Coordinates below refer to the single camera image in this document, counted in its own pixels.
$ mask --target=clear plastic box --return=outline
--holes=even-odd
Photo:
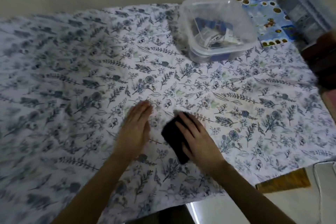
[[[236,58],[255,46],[257,32],[236,0],[185,0],[180,26],[196,63]]]
[[[336,27],[335,14],[323,0],[279,0],[279,5],[308,44]]]

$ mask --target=black fabric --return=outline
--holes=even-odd
[[[181,123],[183,126],[187,128],[187,125],[183,122],[180,116],[177,116],[165,125],[165,127],[163,128],[161,132],[161,135],[166,140],[166,142],[170,145],[170,147],[173,148],[179,162],[181,164],[185,164],[189,161],[189,158],[182,150],[182,143],[184,143],[189,150],[190,150],[190,147],[184,135],[181,133],[179,128],[175,125],[176,121],[178,121],[179,123]]]

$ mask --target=table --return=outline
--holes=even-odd
[[[174,111],[199,117],[251,184],[336,154],[334,121],[292,43],[196,64],[176,4],[0,22],[0,220],[50,222],[102,166],[128,109],[150,99],[150,141],[99,223],[224,193],[161,136]]]

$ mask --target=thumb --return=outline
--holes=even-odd
[[[149,140],[149,131],[151,130],[151,127],[149,126],[148,121],[145,123],[145,127],[143,128],[142,133],[142,139],[144,142],[147,142]]]
[[[184,143],[182,143],[182,150],[187,155],[187,157],[190,158],[192,162],[194,162],[193,154],[190,152],[190,150],[187,148],[187,146]]]

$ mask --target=floral pattern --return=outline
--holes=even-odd
[[[196,64],[178,5],[139,5],[0,21],[0,220],[49,223],[111,154],[128,109],[149,99],[150,141],[99,223],[123,223],[224,193],[161,136],[196,115],[251,184],[336,154],[316,78],[291,43]]]

